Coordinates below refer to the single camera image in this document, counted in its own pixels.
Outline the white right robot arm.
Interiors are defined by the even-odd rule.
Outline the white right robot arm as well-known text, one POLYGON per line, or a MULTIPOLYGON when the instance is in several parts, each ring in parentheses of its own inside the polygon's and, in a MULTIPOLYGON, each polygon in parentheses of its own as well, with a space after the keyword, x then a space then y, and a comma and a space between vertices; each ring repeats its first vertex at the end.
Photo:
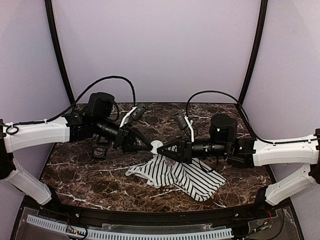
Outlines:
POLYGON ((237 120, 215 114, 210 119, 209 138, 181 137, 156 151, 178 163, 190 164, 193 158, 222 157, 232 167, 249 169, 273 164, 301 163, 302 166, 279 182, 258 190, 255 204, 276 206, 283 200, 320 183, 320 130, 301 138, 264 140, 237 138, 237 120))

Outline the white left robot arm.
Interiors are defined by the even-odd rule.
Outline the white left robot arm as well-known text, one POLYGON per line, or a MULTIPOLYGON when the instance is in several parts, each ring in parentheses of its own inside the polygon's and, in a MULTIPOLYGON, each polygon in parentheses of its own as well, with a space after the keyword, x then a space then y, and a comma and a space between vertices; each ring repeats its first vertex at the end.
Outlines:
POLYGON ((114 149, 123 153, 151 151, 151 142, 132 122, 146 111, 144 104, 133 107, 117 124, 111 120, 112 108, 116 107, 113 95, 96 92, 90 95, 82 113, 66 113, 54 120, 39 123, 4 124, 0 126, 0 178, 22 191, 41 206, 59 205, 55 190, 26 171, 14 158, 17 150, 53 143, 75 143, 92 138, 105 138, 114 149))

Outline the striped black white garment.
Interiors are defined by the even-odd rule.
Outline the striped black white garment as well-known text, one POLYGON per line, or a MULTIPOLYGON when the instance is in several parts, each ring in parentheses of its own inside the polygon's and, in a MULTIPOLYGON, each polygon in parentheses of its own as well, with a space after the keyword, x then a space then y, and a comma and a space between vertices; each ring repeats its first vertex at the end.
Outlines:
POLYGON ((154 154, 148 162, 131 166, 125 175, 146 179, 156 189, 175 186, 197 202, 210 199, 227 181, 198 158, 193 158, 190 164, 174 161, 168 165, 169 160, 154 154))

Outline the purple round brooch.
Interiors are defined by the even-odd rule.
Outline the purple round brooch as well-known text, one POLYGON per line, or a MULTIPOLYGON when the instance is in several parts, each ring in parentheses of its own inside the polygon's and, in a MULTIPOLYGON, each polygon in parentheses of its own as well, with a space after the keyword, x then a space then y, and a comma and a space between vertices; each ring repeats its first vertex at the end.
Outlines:
POLYGON ((153 140, 151 143, 152 150, 150 151, 153 155, 156 155, 157 149, 162 147, 164 144, 160 140, 153 140))

